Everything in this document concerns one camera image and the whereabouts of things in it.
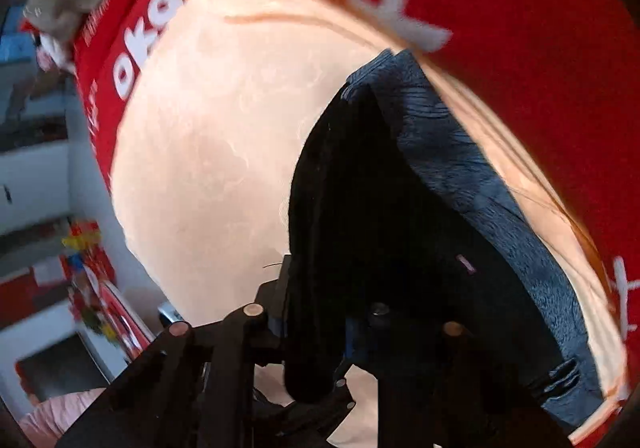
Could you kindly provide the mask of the red decorated gift box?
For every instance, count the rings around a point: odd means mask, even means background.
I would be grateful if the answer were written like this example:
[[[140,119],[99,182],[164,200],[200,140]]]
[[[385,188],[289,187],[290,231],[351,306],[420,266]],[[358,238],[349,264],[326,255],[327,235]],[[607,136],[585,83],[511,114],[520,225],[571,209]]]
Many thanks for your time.
[[[154,334],[119,292],[98,223],[71,220],[62,243],[68,251],[61,263],[70,282],[68,300],[75,320],[120,347],[127,362],[133,361],[153,342]]]

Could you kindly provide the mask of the dark navy pants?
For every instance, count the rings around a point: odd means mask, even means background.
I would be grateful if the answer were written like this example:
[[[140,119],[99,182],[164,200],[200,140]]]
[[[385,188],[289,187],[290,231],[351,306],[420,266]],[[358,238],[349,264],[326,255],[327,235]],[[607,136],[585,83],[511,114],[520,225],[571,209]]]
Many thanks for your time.
[[[294,398],[324,396],[350,361],[345,305],[439,303],[541,316],[562,355],[542,406],[564,431],[602,404],[570,280],[411,52],[381,52],[326,107],[296,164],[288,234]]]

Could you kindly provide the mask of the white cabinet shelf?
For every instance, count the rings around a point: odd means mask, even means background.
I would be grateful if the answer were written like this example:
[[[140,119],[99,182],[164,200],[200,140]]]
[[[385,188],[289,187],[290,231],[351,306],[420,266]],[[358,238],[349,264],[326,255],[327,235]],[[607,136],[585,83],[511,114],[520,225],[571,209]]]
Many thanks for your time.
[[[153,333],[165,295],[128,250],[90,146],[76,85],[68,75],[35,89],[26,69],[1,73],[1,397],[17,418],[34,404],[17,361],[72,336],[89,345],[94,370],[125,367],[112,344],[76,321],[67,301],[63,239],[73,220],[95,220],[129,307]]]

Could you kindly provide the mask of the red blanket with white characters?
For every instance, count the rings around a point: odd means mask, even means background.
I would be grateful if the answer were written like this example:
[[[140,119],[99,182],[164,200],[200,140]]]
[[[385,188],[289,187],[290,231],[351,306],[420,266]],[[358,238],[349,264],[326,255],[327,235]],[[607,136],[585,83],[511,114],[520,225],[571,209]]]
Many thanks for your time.
[[[104,0],[91,16],[75,45],[78,87],[89,124],[96,160],[110,192],[115,215],[112,168],[120,124],[134,96],[143,69],[157,50],[171,21],[187,0]],[[605,63],[602,86],[608,90],[608,116],[603,132],[588,128],[596,157],[596,179],[590,188],[561,179],[561,169],[538,164],[552,196],[570,219],[579,243],[602,279],[614,324],[626,352],[626,383],[618,395],[614,418],[596,436],[567,447],[634,447],[639,442],[639,21],[626,0],[322,0],[382,34],[396,52],[411,52],[439,74],[446,75],[487,102],[484,85],[495,76],[514,81],[515,66],[529,61],[542,73],[552,64],[570,64],[575,46],[598,52]],[[124,226],[126,242],[131,252]],[[223,320],[230,312],[255,301],[259,287],[280,274],[276,271],[250,291],[247,301],[219,318],[196,324],[160,286],[192,327]],[[290,304],[291,265],[288,268],[286,309],[281,343],[282,359],[255,368],[255,386],[270,402],[315,405],[326,399],[346,370],[352,389],[356,364],[342,361],[329,391],[315,400],[294,398],[285,386],[286,320]]]

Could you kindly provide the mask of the cream satin bed sheet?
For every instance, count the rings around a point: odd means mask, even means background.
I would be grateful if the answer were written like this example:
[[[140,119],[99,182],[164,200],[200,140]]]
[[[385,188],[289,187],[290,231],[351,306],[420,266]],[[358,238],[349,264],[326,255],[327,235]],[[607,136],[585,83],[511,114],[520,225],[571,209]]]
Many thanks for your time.
[[[382,34],[322,0],[187,0],[146,63],[120,124],[112,168],[117,216],[151,276],[196,324],[245,303],[290,251],[288,207],[305,142],[349,75],[381,52]],[[506,184],[572,285],[597,365],[602,404],[564,432],[592,439],[614,418],[626,352],[602,279],[570,219],[537,172],[561,169],[590,188],[588,128],[603,132],[608,90],[598,52],[484,85],[487,102],[414,57],[440,99]],[[357,367],[362,405],[330,436],[371,447],[374,376]]]

